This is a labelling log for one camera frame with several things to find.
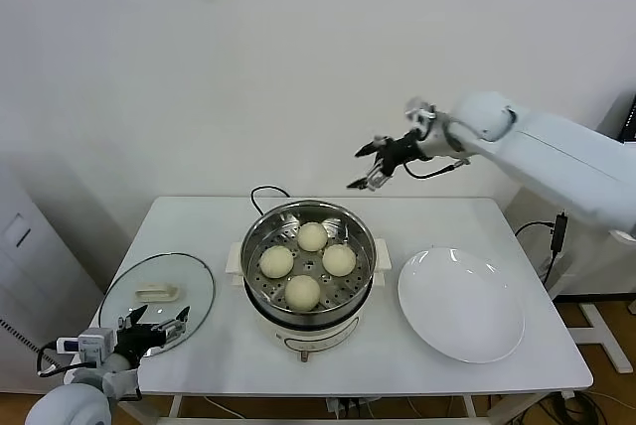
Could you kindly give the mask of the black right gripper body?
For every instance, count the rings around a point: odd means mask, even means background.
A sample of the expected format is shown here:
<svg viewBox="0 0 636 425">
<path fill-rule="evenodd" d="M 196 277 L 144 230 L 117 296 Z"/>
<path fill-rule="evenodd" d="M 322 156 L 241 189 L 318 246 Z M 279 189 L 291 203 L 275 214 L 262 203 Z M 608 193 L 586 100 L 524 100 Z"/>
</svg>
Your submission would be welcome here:
<svg viewBox="0 0 636 425">
<path fill-rule="evenodd" d="M 399 139 L 387 138 L 381 148 L 382 173 L 393 173 L 401 165 L 411 161 L 427 161 L 428 157 L 418 146 L 419 132 L 411 129 Z"/>
</svg>

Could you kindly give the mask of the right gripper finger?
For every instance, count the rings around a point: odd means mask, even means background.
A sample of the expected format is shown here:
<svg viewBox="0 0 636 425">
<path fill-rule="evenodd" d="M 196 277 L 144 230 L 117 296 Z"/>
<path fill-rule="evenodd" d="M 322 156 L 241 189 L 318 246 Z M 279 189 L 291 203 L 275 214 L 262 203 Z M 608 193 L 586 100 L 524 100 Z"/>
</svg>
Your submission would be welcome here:
<svg viewBox="0 0 636 425">
<path fill-rule="evenodd" d="M 386 175 L 380 165 L 375 165 L 366 176 L 353 181 L 347 186 L 347 189 L 374 192 L 381 188 L 390 178 L 391 175 Z"/>
<path fill-rule="evenodd" d="M 356 153 L 356 157 L 365 157 L 372 154 L 378 153 L 381 149 L 383 149 L 388 143 L 392 142 L 393 138 L 389 136 L 378 136 L 376 135 L 374 139 L 362 146 Z"/>
</svg>

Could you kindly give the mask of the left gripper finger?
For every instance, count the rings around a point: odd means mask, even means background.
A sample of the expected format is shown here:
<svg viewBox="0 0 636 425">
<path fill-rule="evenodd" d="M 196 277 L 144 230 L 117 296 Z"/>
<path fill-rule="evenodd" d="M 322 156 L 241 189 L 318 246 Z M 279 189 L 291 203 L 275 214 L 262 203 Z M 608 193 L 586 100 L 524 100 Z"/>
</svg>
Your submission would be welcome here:
<svg viewBox="0 0 636 425">
<path fill-rule="evenodd" d="M 166 341 L 176 341 L 186 331 L 190 307 L 185 307 L 174 319 L 167 320 L 155 327 L 155 330 L 165 336 Z"/>
<path fill-rule="evenodd" d="M 119 317 L 117 323 L 118 330 L 128 330 L 137 325 L 147 310 L 147 305 L 131 310 L 125 317 Z"/>
</svg>

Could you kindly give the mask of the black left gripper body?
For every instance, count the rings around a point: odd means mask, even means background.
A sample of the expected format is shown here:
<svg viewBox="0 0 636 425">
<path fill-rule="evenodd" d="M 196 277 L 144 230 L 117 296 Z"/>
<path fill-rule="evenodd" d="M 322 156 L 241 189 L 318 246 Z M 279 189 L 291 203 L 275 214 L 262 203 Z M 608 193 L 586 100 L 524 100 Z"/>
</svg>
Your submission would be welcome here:
<svg viewBox="0 0 636 425">
<path fill-rule="evenodd" d="M 154 330 L 149 324 L 137 324 L 116 332 L 115 354 L 123 356 L 130 365 L 139 365 L 144 355 L 152 348 L 165 345 L 165 333 Z"/>
</svg>

